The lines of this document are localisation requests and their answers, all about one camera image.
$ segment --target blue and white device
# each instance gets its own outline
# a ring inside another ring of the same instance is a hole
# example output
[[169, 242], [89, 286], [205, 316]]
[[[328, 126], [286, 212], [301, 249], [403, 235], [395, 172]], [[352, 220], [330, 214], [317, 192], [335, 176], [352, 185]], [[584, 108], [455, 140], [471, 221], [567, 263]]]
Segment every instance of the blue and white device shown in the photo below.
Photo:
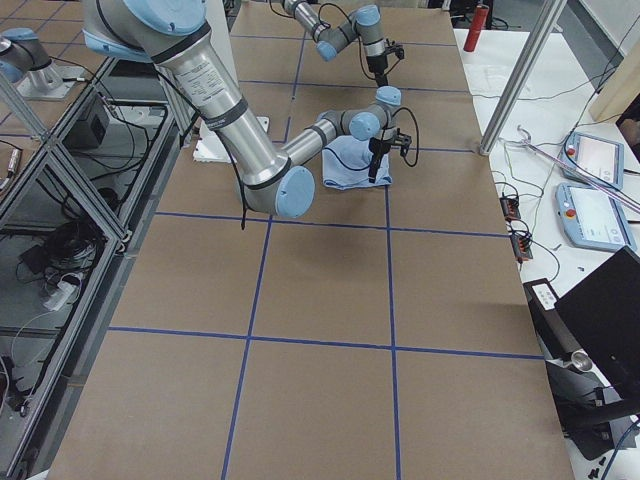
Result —
[[[565, 143], [563, 161], [580, 173], [590, 173], [604, 187], [622, 190], [624, 146], [621, 143], [573, 132]], [[565, 177], [580, 180], [563, 170]]]
[[620, 203], [595, 188], [561, 183], [556, 191], [564, 232], [579, 248], [616, 252], [636, 242]]

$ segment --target towel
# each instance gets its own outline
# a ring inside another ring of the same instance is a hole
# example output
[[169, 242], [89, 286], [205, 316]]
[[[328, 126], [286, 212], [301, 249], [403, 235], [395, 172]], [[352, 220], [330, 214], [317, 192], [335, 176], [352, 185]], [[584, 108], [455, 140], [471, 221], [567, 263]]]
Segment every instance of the towel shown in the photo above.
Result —
[[[376, 182], [369, 183], [369, 163], [372, 157], [369, 141], [356, 140], [350, 135], [336, 138], [322, 150], [322, 183], [325, 187], [338, 190], [390, 185], [392, 179], [389, 174], [389, 155], [382, 157]], [[340, 160], [357, 171], [349, 170]]]

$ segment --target screen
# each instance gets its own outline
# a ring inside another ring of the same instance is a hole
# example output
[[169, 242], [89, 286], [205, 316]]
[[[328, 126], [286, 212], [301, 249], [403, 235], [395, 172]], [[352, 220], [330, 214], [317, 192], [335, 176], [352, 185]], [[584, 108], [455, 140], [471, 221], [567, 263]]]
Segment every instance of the screen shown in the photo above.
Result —
[[615, 181], [617, 146], [590, 137], [580, 137], [576, 163], [594, 177]]
[[570, 187], [573, 205], [585, 240], [624, 245], [618, 212], [609, 197], [599, 190]]

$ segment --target red cylinder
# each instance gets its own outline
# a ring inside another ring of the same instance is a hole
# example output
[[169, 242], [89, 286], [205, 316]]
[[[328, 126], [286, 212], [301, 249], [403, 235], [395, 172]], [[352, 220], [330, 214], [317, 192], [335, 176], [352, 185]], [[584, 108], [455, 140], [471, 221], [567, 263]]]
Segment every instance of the red cylinder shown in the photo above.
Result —
[[465, 52], [473, 52], [476, 49], [476, 44], [480, 38], [480, 32], [484, 28], [484, 24], [487, 22], [487, 15], [489, 15], [489, 7], [487, 5], [478, 5], [476, 12], [473, 15], [473, 21], [469, 27], [469, 33], [467, 34], [467, 40], [464, 42], [463, 50]]

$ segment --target white label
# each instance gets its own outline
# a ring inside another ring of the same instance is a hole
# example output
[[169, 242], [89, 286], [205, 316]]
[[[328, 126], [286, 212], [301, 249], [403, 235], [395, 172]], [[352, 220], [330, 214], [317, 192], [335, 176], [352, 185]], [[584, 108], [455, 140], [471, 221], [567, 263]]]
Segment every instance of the white label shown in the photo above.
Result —
[[538, 300], [545, 310], [553, 310], [556, 305], [556, 296], [553, 294], [549, 285], [542, 283], [533, 286], [533, 293], [536, 294]]
[[584, 239], [624, 245], [625, 238], [609, 197], [589, 188], [571, 188], [570, 190]]
[[595, 138], [582, 137], [577, 163], [594, 177], [611, 183], [616, 169], [616, 146]]
[[209, 62], [202, 62], [188, 72], [176, 75], [176, 77], [197, 107], [206, 105], [224, 90], [222, 78]]

